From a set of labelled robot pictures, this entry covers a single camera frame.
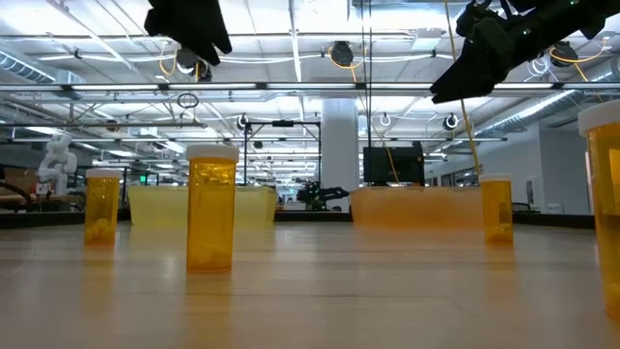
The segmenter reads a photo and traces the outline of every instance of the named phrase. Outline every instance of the table surface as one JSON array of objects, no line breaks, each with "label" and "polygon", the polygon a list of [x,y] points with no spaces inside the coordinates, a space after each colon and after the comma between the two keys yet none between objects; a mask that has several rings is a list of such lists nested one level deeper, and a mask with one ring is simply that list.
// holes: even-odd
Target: table surface
[{"label": "table surface", "polygon": [[183,230],[0,231],[3,348],[620,348],[593,232],[235,233],[233,271],[185,272]]}]

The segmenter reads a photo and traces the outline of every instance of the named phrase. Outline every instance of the white cap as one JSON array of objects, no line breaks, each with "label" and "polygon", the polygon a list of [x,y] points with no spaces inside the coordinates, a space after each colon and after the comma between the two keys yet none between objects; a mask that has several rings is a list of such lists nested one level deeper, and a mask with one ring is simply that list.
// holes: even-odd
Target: white cap
[{"label": "white cap", "polygon": [[586,136],[591,130],[620,123],[620,101],[601,103],[579,113],[579,134]]},{"label": "white cap", "polygon": [[117,170],[90,169],[86,170],[86,178],[116,178],[120,179],[122,172]]},{"label": "white cap", "polygon": [[185,149],[185,156],[188,160],[212,157],[237,162],[239,161],[239,149],[222,144],[194,144]]},{"label": "white cap", "polygon": [[481,174],[478,177],[478,182],[487,181],[511,181],[512,176],[510,174]]}]

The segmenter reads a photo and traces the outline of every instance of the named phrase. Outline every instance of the humanoid robot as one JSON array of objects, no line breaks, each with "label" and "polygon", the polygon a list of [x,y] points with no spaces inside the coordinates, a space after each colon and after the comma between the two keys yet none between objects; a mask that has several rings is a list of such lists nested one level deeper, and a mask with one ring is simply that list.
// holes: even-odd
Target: humanoid robot
[{"label": "humanoid robot", "polygon": [[78,168],[76,155],[69,152],[71,141],[71,136],[68,135],[52,136],[46,145],[46,157],[39,166],[39,181],[47,182],[55,179],[56,195],[67,194],[67,174],[73,174]]}]

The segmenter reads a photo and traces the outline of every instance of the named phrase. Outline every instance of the ceiling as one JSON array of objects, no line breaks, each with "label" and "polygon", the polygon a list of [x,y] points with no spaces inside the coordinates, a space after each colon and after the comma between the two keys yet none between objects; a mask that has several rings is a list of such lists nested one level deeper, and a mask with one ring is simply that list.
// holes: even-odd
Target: ceiling
[{"label": "ceiling", "polygon": [[[70,16],[83,23],[108,45],[93,40],[89,32],[75,20],[55,9],[50,2],[54,0],[21,0],[3,4],[0,12],[0,51],[3,48],[21,54],[24,60],[40,67],[46,72],[65,70],[81,77],[87,83],[145,83],[193,82],[194,78],[179,72],[167,75],[164,70],[171,70],[174,65],[171,57],[176,44],[166,38],[149,38],[145,36],[141,25],[148,9],[147,0],[66,0]],[[365,15],[361,19],[356,8],[350,8],[346,0],[297,0],[293,1],[293,18],[289,2],[281,0],[220,0],[224,19],[232,36],[233,51],[223,57],[227,60],[212,68],[213,81],[304,81],[304,82],[351,82],[369,80],[377,81],[416,81],[431,82],[438,78],[451,64],[450,33],[444,11],[444,4],[438,1],[373,1],[372,19]],[[449,1],[450,20],[455,19],[466,5],[463,1]],[[362,67],[353,72],[334,66],[322,52],[328,50],[334,41],[349,41],[357,59],[363,54],[362,23],[365,23],[364,39],[370,41],[368,29],[372,25],[372,51],[376,61],[366,64],[366,76]],[[295,68],[294,38],[292,26],[296,28],[299,70]],[[609,39],[603,43],[602,36],[593,41],[586,40],[579,32],[567,40],[577,49],[579,56],[588,57],[599,54],[600,57],[583,64],[584,69],[600,64],[620,46],[615,33],[620,27],[620,17],[609,18],[604,29]],[[455,38],[457,48],[462,46],[462,39]],[[432,49],[437,57],[424,57]],[[117,52],[125,64],[110,52]],[[561,69],[549,67],[548,61],[539,60],[524,64],[514,69],[507,81],[560,81],[573,78],[577,71],[574,67]],[[543,70],[536,74],[534,68]],[[1,83],[32,83],[14,74],[0,70]],[[113,95],[100,94],[103,98]],[[42,96],[37,93],[22,93],[12,97],[21,98],[44,111],[53,113],[45,122],[54,121],[54,117],[69,120],[68,103],[38,103]],[[183,113],[176,104],[176,94],[171,94],[167,103],[106,103],[96,105],[75,104],[75,114],[83,114],[80,122],[104,122],[117,119],[121,122],[174,122]],[[184,120],[196,119],[208,125],[205,128],[160,127],[158,137],[199,138],[235,137],[240,133],[236,121],[244,114],[253,121],[270,119],[297,119],[319,121],[322,112],[322,100],[325,95],[278,95],[264,98],[263,94],[246,94],[255,102],[205,102],[195,109],[184,113]],[[442,128],[442,115],[451,112],[462,115],[460,102],[433,105],[428,97],[418,96],[379,96],[372,97],[373,125],[386,137],[433,137],[445,134]],[[465,101],[465,107],[474,125],[523,100],[521,96],[486,97]],[[358,108],[363,113],[363,104],[358,100]],[[386,113],[393,118],[389,125],[382,124],[382,115]],[[21,117],[21,121],[41,121],[41,115],[31,113],[34,118]],[[11,121],[6,115],[5,122]],[[75,135],[84,135],[83,130],[72,130]],[[42,137],[41,133],[22,130],[22,135]],[[271,129],[262,131],[267,136],[307,136],[307,130],[301,127],[293,129]],[[126,129],[109,132],[105,129],[92,129],[91,137],[125,137]],[[109,144],[94,144],[98,149],[110,148]],[[283,148],[309,149],[316,147],[312,142],[305,143],[270,143],[265,149]],[[162,152],[149,153],[151,148],[140,144],[134,150],[142,157],[162,157]]]}]

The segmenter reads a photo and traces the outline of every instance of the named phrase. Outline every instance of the black monitor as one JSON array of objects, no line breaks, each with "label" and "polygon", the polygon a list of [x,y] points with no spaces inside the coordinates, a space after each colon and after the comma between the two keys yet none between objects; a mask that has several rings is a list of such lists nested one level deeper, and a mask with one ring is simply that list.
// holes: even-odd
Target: black monitor
[{"label": "black monitor", "polygon": [[[399,182],[424,185],[424,152],[421,144],[389,148]],[[364,181],[381,185],[396,182],[385,147],[364,148]]]}]

